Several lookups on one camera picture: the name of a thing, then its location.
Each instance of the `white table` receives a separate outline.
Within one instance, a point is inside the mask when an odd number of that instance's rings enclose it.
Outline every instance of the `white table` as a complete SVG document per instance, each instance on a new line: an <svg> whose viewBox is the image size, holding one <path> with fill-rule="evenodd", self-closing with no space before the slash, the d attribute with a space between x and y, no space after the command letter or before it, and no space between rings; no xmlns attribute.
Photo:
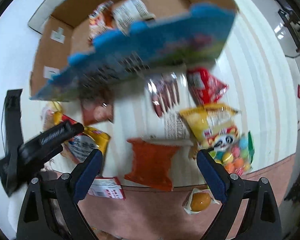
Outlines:
<svg viewBox="0 0 300 240"><path fill-rule="evenodd" d="M221 101L242 111L234 120L240 132L250 130L253 135L255 155L252 166L256 171L295 153L296 97L290 69L274 31L251 0L235 1L240 12L226 46L210 72L229 84L229 90ZM120 85L121 92L114 103L114 123L94 125L112 138L103 175L117 176L126 186L141 186L123 178L131 171L132 165L131 145L126 140L138 137L144 129L142 114L135 114L144 113L142 84L134 82ZM135 92L136 87L141 89L140 93ZM25 138L41 130L39 112L45 105L45 102L29 101L27 95L24 91L22 111ZM25 113L29 111L33 114L31 120L26 120L29 117ZM66 103L65 114L81 121L78 102ZM205 183L196 162L188 158L188 151L189 148L185 147L172 158L170 177L174 187ZM71 172L74 166L61 155L54 157L52 163L52 167L60 172Z"/></svg>

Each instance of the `pink surface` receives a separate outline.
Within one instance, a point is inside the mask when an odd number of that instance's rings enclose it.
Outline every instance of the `pink surface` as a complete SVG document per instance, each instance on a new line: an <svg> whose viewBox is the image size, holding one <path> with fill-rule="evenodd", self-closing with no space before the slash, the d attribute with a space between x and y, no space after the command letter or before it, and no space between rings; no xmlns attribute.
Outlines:
<svg viewBox="0 0 300 240"><path fill-rule="evenodd" d="M294 155L242 178L258 180L267 177L279 205L285 194L293 163ZM196 240L202 237L220 206L211 204L199 214L188 215L183 210L182 203L189 192L188 188L178 192L125 190L126 200L87 195L79 202L79 207L91 226L129 240L157 240L160 237L164 240ZM246 205L247 201L242 201L228 238L237 233Z"/></svg>

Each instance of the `open cardboard box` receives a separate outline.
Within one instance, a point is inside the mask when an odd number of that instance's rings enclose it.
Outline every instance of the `open cardboard box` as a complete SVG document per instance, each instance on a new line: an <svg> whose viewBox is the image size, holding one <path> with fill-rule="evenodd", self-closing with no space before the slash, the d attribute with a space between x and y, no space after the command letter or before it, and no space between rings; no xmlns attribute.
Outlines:
<svg viewBox="0 0 300 240"><path fill-rule="evenodd" d="M49 71L57 73L67 66L67 57L75 52L89 52L89 14L107 0L65 0L59 5L45 25L35 56L30 78L31 96L34 96L47 82ZM124 0L111 0L116 5ZM210 2L221 8L237 11L233 0L142 0L156 19L167 18L188 11L193 3ZM63 30L62 42L51 35Z"/></svg>

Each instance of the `panda face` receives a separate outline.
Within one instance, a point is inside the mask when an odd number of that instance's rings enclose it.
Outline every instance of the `panda face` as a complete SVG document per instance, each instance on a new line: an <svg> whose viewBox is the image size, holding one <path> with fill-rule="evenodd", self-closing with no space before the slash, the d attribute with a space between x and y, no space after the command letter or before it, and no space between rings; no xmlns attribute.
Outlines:
<svg viewBox="0 0 300 240"><path fill-rule="evenodd" d="M231 144L234 142L234 135L233 134L223 134L216 137L214 144L215 151L225 151Z"/></svg>

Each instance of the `metal bolt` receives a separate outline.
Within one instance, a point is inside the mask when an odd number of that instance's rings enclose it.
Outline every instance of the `metal bolt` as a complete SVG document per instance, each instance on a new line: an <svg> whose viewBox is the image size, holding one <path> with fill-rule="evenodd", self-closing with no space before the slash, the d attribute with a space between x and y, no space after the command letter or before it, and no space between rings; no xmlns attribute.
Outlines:
<svg viewBox="0 0 300 240"><path fill-rule="evenodd" d="M230 178L233 179L233 180L236 180L236 179L239 178L239 176L237 174L235 174L235 173L231 173L230 174Z"/></svg>
<svg viewBox="0 0 300 240"><path fill-rule="evenodd" d="M265 177L262 177L261 182L264 183L264 184L267 184L269 182L269 180Z"/></svg>
<svg viewBox="0 0 300 240"><path fill-rule="evenodd" d="M31 179L31 183L32 183L32 184L36 184L38 181L39 181L38 178L33 178L33 179Z"/></svg>
<svg viewBox="0 0 300 240"><path fill-rule="evenodd" d="M64 173L61 175L61 179L69 179L70 174L69 173Z"/></svg>

